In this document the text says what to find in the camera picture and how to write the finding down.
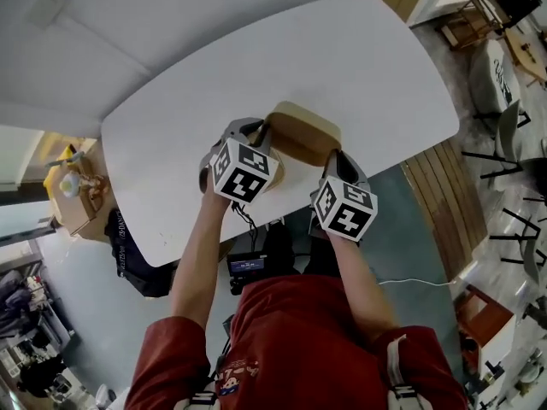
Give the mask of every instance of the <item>white table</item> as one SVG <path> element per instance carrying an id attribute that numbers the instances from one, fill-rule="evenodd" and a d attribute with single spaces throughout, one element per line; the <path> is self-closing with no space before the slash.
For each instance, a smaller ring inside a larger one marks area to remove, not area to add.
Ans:
<path id="1" fill-rule="evenodd" d="M 283 100 L 340 126 L 343 149 L 368 176 L 459 126 L 426 51 L 380 0 L 320 0 L 226 35 L 149 82 L 103 123 L 116 200 L 152 266 L 181 256 L 201 201 L 198 163 L 226 125 L 265 118 Z M 283 183 L 247 208 L 257 226 L 309 205 L 317 188 L 321 169 L 282 158 Z M 230 212 L 221 240 L 247 230 Z"/>

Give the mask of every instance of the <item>red shirt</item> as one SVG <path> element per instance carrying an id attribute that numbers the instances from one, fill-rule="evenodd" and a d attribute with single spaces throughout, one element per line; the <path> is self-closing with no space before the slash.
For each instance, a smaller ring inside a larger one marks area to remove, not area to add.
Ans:
<path id="1" fill-rule="evenodd" d="M 435 332 L 410 326 L 366 345 L 339 278 L 297 275 L 248 285 L 215 392 L 223 409 L 387 408 L 387 345 L 399 343 L 406 384 L 433 408 L 463 410 Z M 126 409 L 172 409 L 208 382 L 205 332 L 172 317 L 146 332 Z"/>

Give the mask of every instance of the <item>white cable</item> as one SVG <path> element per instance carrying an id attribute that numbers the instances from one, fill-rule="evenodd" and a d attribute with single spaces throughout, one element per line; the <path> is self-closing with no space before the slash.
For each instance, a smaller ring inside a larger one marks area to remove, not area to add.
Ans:
<path id="1" fill-rule="evenodd" d="M 378 283 L 378 285 L 391 284 L 391 283 L 408 283 L 408 281 L 415 281 L 417 283 L 434 285 L 435 287 L 443 287 L 444 285 L 452 285 L 456 283 L 456 281 L 454 280 L 454 281 L 450 281 L 449 283 L 437 284 L 437 283 L 432 283 L 430 281 L 424 281 L 423 279 L 408 278 L 408 279 L 388 279 L 387 281 L 382 281 L 381 283 Z"/>

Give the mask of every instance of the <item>gray floor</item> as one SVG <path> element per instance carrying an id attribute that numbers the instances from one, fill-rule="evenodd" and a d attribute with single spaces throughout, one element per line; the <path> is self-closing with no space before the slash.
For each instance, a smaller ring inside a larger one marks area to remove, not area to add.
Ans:
<path id="1" fill-rule="evenodd" d="M 461 119 L 458 138 L 463 147 L 488 153 L 491 140 L 472 118 L 474 107 L 467 88 L 469 56 L 450 52 L 431 26 L 420 26 L 415 34 L 437 65 L 452 96 Z M 547 136 L 547 94 L 538 85 L 526 88 L 521 84 L 521 89 L 523 102 L 532 117 L 532 126 L 522 128 L 526 156 L 531 157 L 538 154 L 541 137 Z M 491 170 L 482 161 L 470 161 L 469 166 L 475 178 L 481 172 Z M 401 171 L 398 167 L 389 169 L 372 178 L 371 185 L 379 195 L 380 211 L 363 240 L 362 249 L 379 280 L 423 278 L 443 282 L 444 271 L 432 236 L 427 232 Z M 544 207 L 522 204 L 524 190 L 499 193 L 479 180 L 477 186 L 490 232 L 517 229 L 501 215 L 504 206 L 522 214 L 533 214 L 536 218 L 539 211 L 544 211 Z M 307 217 L 299 212 L 287 218 L 287 225 L 297 237 L 297 252 L 306 248 L 302 234 L 307 227 Z M 116 391 L 123 390 L 131 382 L 144 330 L 167 313 L 168 300 L 146 300 L 129 283 L 117 278 L 114 259 L 105 244 L 71 238 L 62 232 L 40 239 L 39 244 L 48 280 L 61 297 L 80 339 L 79 344 L 68 351 L 68 363 L 91 391 L 100 383 L 107 383 Z M 527 282 L 521 267 L 500 264 L 500 254 L 518 254 L 516 250 L 505 250 L 508 247 L 512 246 L 492 246 L 484 241 L 474 251 L 466 280 L 521 314 L 539 289 Z M 221 322 L 235 310 L 238 302 L 237 297 L 229 294 L 227 280 L 226 268 L 221 266 L 207 329 L 207 351 L 211 360 L 216 358 L 225 342 Z M 435 329 L 456 377 L 460 378 L 461 357 L 450 290 L 412 282 L 388 284 L 385 290 L 405 325 L 429 325 Z M 520 322 L 515 350 L 504 361 L 510 372 L 518 372 L 540 335 L 542 331 L 535 322 L 529 319 Z"/>
<path id="2" fill-rule="evenodd" d="M 423 278 L 445 282 L 435 243 L 401 170 L 394 167 L 383 172 L 371 179 L 371 185 L 379 195 L 381 210 L 363 239 L 362 249 L 379 280 Z M 309 242 L 303 235 L 308 223 L 308 211 L 287 217 L 296 238 L 296 252 L 308 250 Z M 243 237 L 236 250 L 244 249 L 246 242 L 247 237 Z M 79 336 L 79 342 L 66 352 L 68 364 L 91 391 L 101 383 L 123 390 L 131 382 L 144 330 L 165 316 L 168 299 L 146 300 L 129 283 L 117 278 L 107 245 L 70 238 L 64 232 L 41 238 L 39 245 L 47 266 L 44 275 L 61 297 Z M 410 282 L 389 284 L 385 290 L 405 325 L 435 329 L 460 378 L 461 356 L 449 289 Z M 216 359 L 226 341 L 221 322 L 235 311 L 237 302 L 238 298 L 229 293 L 226 267 L 221 264 L 207 329 L 210 360 Z"/>
<path id="3" fill-rule="evenodd" d="M 538 41 L 531 25 L 526 21 L 519 24 L 526 40 L 540 53 L 547 63 L 547 52 Z M 485 128 L 478 120 L 473 119 L 476 114 L 472 98 L 468 90 L 468 69 L 473 49 L 461 52 L 452 52 L 445 41 L 433 30 L 431 24 L 414 29 L 415 35 L 437 66 L 444 83 L 452 97 L 456 112 L 460 118 L 460 131 L 456 138 L 463 150 L 475 153 L 492 154 L 493 141 L 487 135 Z M 506 53 L 509 53 L 503 41 L 500 42 Z M 529 113 L 532 123 L 519 129 L 517 138 L 522 142 L 521 159 L 542 157 L 542 138 L 547 137 L 547 92 L 538 83 L 526 87 L 531 77 L 516 69 L 517 78 L 521 86 L 521 101 Z M 525 218 L 532 217 L 536 221 L 547 217 L 545 205 L 538 202 L 525 202 L 525 196 L 535 194 L 524 187 L 516 186 L 504 191 L 497 191 L 497 185 L 488 180 L 481 180 L 479 176 L 499 169 L 499 164 L 492 161 L 466 158 L 470 173 L 475 178 L 475 185 L 479 192 L 479 199 L 485 214 L 485 220 L 490 234 L 512 234 L 521 232 L 522 224 L 507 214 L 502 213 L 507 208 Z M 547 236 L 545 230 L 540 234 L 540 248 L 547 250 Z M 503 263 L 500 257 L 520 257 L 517 242 L 492 242 L 488 238 L 473 252 L 473 261 L 464 271 L 465 282 L 476 285 L 486 294 L 496 299 L 519 318 L 515 332 L 515 340 L 511 353 L 503 361 L 507 371 L 503 393 L 515 383 L 515 378 L 526 363 L 527 357 L 533 352 L 538 339 L 545 334 L 531 319 L 520 320 L 528 302 L 534 301 L 545 292 L 545 287 L 538 287 L 530 281 L 520 265 Z M 459 287 L 451 287 L 454 296 Z"/>

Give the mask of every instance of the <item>wooden floor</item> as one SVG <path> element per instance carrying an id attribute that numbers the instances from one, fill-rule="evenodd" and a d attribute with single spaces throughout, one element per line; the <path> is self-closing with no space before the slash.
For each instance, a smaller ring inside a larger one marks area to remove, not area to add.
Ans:
<path id="1" fill-rule="evenodd" d="M 401 163 L 438 245 L 446 277 L 452 280 L 472 260 L 486 237 L 486 224 L 456 140 Z"/>

